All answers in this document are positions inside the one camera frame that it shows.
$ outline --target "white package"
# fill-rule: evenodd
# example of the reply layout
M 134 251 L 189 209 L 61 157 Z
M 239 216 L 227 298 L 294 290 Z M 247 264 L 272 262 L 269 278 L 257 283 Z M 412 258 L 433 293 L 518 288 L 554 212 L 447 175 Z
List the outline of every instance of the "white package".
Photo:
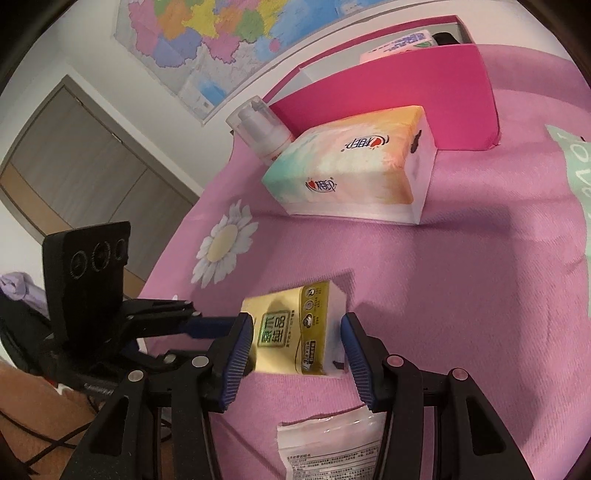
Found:
M 371 480 L 385 413 L 367 407 L 277 427 L 287 480 Z
M 420 30 L 400 38 L 395 38 L 379 47 L 361 55 L 359 63 L 380 59 L 395 53 L 402 53 L 408 50 L 419 50 L 437 46 L 437 42 L 429 33 L 429 30 Z

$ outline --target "clear plastic bottle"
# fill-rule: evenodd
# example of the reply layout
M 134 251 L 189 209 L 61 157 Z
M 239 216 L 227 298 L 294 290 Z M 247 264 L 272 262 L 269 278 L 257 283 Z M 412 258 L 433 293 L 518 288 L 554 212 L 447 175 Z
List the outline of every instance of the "clear plastic bottle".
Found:
M 268 166 L 294 141 L 294 135 L 258 96 L 234 110 L 226 123 Z

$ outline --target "camera lens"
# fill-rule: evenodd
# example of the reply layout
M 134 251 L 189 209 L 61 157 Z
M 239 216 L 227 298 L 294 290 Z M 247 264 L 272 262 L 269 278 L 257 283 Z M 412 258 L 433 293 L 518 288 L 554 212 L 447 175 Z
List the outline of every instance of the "camera lens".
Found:
M 127 255 L 127 242 L 122 238 L 115 245 L 115 258 L 117 260 L 123 259 Z
M 87 266 L 88 258 L 86 258 L 86 254 L 82 250 L 75 253 L 72 257 L 72 260 L 70 260 L 70 274 L 74 280 L 78 280 L 82 275 L 84 275 Z
M 104 270 L 109 264 L 111 257 L 111 246 L 107 242 L 101 242 L 92 252 L 92 267 L 98 272 Z

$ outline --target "white flower print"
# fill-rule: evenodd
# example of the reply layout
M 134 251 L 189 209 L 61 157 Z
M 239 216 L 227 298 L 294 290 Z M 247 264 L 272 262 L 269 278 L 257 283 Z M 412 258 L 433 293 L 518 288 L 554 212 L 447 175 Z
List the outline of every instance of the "white flower print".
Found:
M 236 268 L 236 256 L 250 250 L 258 222 L 251 223 L 251 208 L 246 205 L 241 212 L 240 203 L 238 200 L 231 205 L 229 215 L 224 215 L 203 239 L 191 283 L 201 280 L 201 288 L 205 288 L 212 279 L 214 284 L 221 282 Z

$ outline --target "purple cloth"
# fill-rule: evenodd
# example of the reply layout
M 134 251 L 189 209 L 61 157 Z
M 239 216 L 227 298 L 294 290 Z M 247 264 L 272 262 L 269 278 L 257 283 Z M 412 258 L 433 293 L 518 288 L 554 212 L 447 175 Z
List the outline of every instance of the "purple cloth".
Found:
M 0 275 L 0 290 L 11 300 L 22 300 L 32 309 L 49 318 L 45 290 L 37 287 L 26 273 Z
M 482 53 L 501 143 L 439 152 L 422 225 L 288 217 L 236 137 L 231 161 L 179 227 L 142 296 L 176 294 L 204 314 L 234 315 L 245 297 L 331 278 L 390 352 L 425 370 L 466 368 L 535 478 L 562 480 L 591 436 L 587 232 L 545 125 L 591 138 L 591 91 L 572 63 L 548 54 L 506 46 Z M 229 260 L 235 269 L 222 281 L 192 284 L 203 240 L 239 199 L 258 223 L 250 249 Z M 147 344 L 153 353 L 195 345 L 184 336 Z M 350 375 L 250 375 L 228 412 L 212 419 L 224 477 L 284 478 L 277 424 L 360 403 Z

